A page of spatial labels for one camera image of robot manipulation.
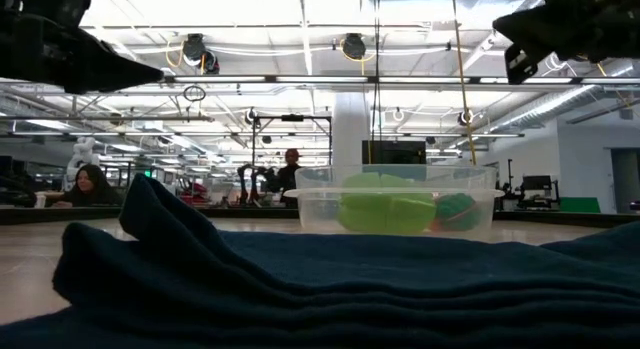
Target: table surface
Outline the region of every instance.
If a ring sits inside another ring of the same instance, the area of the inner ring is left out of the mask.
[[[297,219],[213,219],[218,229],[229,231],[268,231],[299,233]],[[116,219],[85,221],[104,229],[118,239],[131,239]],[[52,289],[53,270],[61,254],[61,237],[68,223],[40,223],[0,227],[0,324],[55,312],[68,306]],[[456,237],[486,242],[518,241],[533,245],[571,240],[602,229],[536,224],[494,222],[485,233],[466,233]]]

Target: black robotic claw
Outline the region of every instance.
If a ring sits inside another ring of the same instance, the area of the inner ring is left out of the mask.
[[[514,44],[505,52],[510,84],[521,84],[551,53],[560,60],[640,58],[640,0],[545,0],[498,18],[493,27]]]
[[[161,80],[162,71],[119,56],[79,28],[90,5],[91,0],[4,0],[0,56],[6,65],[0,77],[59,85],[73,94]]]

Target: woman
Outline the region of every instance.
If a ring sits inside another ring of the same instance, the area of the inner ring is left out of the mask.
[[[107,182],[99,166],[87,164],[78,170],[76,184],[64,193],[54,208],[121,205],[122,199]]]

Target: metal frame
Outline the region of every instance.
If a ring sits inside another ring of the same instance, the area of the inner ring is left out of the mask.
[[[253,121],[251,122],[251,165],[256,165],[256,137],[262,134],[262,131],[265,130],[269,124],[273,123],[274,120],[281,121],[290,121],[288,118],[297,118],[304,120],[311,120],[314,122],[317,127],[329,137],[329,165],[332,162],[332,153],[333,153],[333,119],[330,116],[315,116],[315,115],[256,115],[253,117]],[[256,131],[256,123],[260,119],[265,119],[267,122],[262,125],[260,130]],[[329,122],[329,131],[327,132],[320,123],[316,120],[326,120]],[[288,133],[290,136],[295,136],[296,133]],[[271,133],[265,133],[262,136],[271,136]]]

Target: person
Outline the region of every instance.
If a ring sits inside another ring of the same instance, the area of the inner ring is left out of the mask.
[[[99,166],[87,164],[78,170],[71,191],[53,204],[54,208],[87,207],[93,205],[122,205],[122,198],[111,188]]]
[[[298,159],[300,159],[300,153],[297,149],[289,149],[284,154],[284,159],[287,162],[287,166],[278,171],[278,183],[282,187],[282,192],[296,188],[296,170],[300,169],[298,165]],[[298,201],[295,198],[285,197],[284,195],[280,199],[281,203],[284,203],[287,208],[297,208]]]

